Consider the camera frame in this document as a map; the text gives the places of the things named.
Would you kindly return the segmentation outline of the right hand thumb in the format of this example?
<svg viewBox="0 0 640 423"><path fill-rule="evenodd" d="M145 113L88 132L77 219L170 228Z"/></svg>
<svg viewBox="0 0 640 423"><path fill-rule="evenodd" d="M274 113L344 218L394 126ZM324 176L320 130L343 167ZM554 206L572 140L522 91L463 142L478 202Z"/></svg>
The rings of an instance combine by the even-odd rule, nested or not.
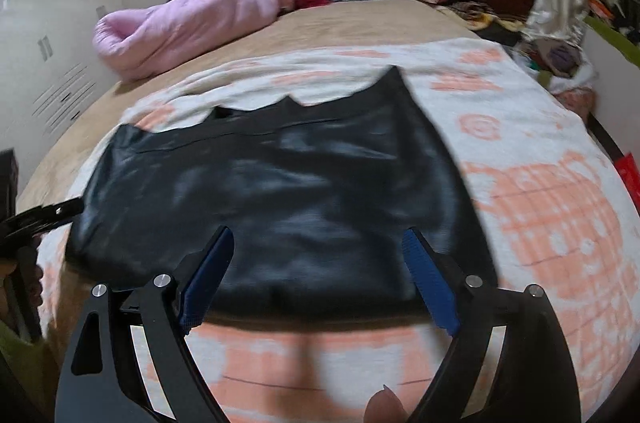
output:
<svg viewBox="0 0 640 423"><path fill-rule="evenodd" d="M405 423L408 413L400 399L384 385L368 401L363 412L363 423Z"/></svg>

